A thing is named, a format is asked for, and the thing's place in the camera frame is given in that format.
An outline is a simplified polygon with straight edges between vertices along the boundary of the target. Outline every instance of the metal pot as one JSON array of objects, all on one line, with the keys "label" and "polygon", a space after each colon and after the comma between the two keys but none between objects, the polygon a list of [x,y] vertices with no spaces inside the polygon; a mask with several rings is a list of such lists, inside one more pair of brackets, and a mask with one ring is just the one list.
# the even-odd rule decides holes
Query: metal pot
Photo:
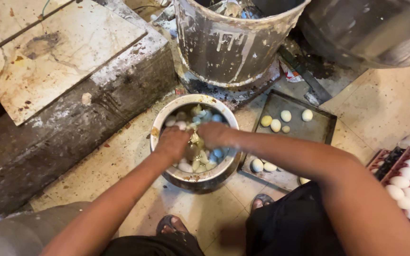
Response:
[{"label": "metal pot", "polygon": [[[186,105],[197,105],[197,104],[207,105],[219,111],[224,116],[224,118],[227,120],[230,127],[239,130],[238,123],[236,121],[234,114],[227,106],[224,105],[224,103],[220,102],[219,100],[213,97],[207,96],[207,95],[202,95],[202,94],[185,95],[167,104],[163,109],[161,109],[159,114],[156,116],[153,126],[151,128],[151,136],[150,136],[151,151],[154,151],[154,149],[156,148],[156,145],[158,144],[159,136],[161,134],[160,131],[162,131],[163,129],[165,119],[170,114],[172,114],[175,110],[181,107],[184,107]],[[196,185],[192,186],[192,188],[205,188],[205,187],[208,188],[209,186],[208,185],[203,186],[203,183],[211,182],[213,179],[218,178],[220,175],[222,175],[232,164],[232,162],[235,159],[236,154],[237,154],[236,149],[231,148],[227,156],[218,166],[206,172],[191,174],[191,173],[183,172],[174,166],[170,166],[163,173],[163,176],[169,181],[178,180],[180,183],[189,183],[189,184],[196,183]]]},{"label": "metal pot", "polygon": [[298,24],[320,55],[346,66],[410,66],[410,0],[315,0]]},{"label": "metal pot", "polygon": [[260,78],[311,0],[253,0],[267,18],[224,16],[210,0],[174,0],[183,64],[202,81],[236,87]]}]

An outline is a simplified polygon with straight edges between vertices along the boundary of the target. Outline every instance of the tiled floor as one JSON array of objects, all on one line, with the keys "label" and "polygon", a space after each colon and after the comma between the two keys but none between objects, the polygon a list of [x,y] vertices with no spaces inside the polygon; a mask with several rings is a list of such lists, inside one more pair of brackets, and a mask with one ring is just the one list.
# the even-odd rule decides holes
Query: tiled floor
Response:
[{"label": "tiled floor", "polygon": [[[274,88],[289,95],[303,92],[281,79]],[[175,98],[171,94],[117,132],[60,179],[33,198],[36,211],[75,201],[92,201],[150,154],[149,134],[157,112]],[[260,114],[263,94],[235,113],[242,130],[251,131]],[[367,163],[380,148],[393,148],[410,133],[410,68],[369,70],[322,108],[339,116],[332,145]],[[285,191],[244,173],[233,173],[208,194],[179,189],[159,177],[120,228],[120,235],[153,235],[166,214],[179,216],[197,236],[207,256],[240,256],[244,252],[244,220],[260,192],[274,199]]]}]

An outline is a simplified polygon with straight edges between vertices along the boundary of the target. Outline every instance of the sandal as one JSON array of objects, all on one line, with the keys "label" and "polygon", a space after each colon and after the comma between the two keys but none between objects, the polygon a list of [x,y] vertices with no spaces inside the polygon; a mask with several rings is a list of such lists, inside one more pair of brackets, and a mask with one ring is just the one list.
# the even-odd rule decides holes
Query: sandal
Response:
[{"label": "sandal", "polygon": [[[158,226],[156,227],[156,235],[157,235],[157,236],[159,236],[159,235],[162,234],[161,232],[162,232],[162,230],[164,229],[164,226],[168,226],[169,228],[171,228],[172,230],[174,230],[174,232],[175,232],[175,231],[178,231],[178,230],[176,230],[176,229],[174,228],[174,226],[172,225],[172,217],[176,217],[176,216],[166,215],[166,216],[164,216],[164,217],[159,221]],[[189,230],[188,230],[188,228],[186,228],[185,224],[183,224],[183,226],[185,227],[186,231],[189,233]]]},{"label": "sandal", "polygon": [[265,205],[265,203],[273,204],[275,202],[269,195],[265,195],[265,194],[256,195],[256,197],[251,202],[251,214],[253,212],[252,206],[256,199],[260,199],[262,201],[262,207]]}]

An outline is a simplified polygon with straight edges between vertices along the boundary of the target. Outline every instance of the baking tray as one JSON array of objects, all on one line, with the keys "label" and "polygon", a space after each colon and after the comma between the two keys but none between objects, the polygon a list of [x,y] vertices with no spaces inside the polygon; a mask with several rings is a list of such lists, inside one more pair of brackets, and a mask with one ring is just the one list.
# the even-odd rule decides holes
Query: baking tray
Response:
[{"label": "baking tray", "polygon": [[[302,113],[305,109],[310,109],[313,113],[313,119],[310,122],[304,122],[302,119]],[[292,119],[290,122],[286,123],[281,119],[280,114],[282,110],[289,110],[291,112]],[[274,133],[270,127],[263,127],[260,125],[260,120],[265,115],[270,115],[273,119],[278,119],[281,121],[282,126],[290,126],[291,131],[287,134],[284,134],[282,131]],[[337,119],[335,115],[309,103],[283,94],[277,90],[271,90],[259,120],[254,125],[253,132],[279,134],[280,136],[301,138],[330,145]],[[299,186],[298,177],[284,170],[277,170],[271,173],[266,171],[254,173],[251,169],[251,162],[255,158],[255,156],[247,154],[242,165],[242,171],[287,191],[292,191]]]}]

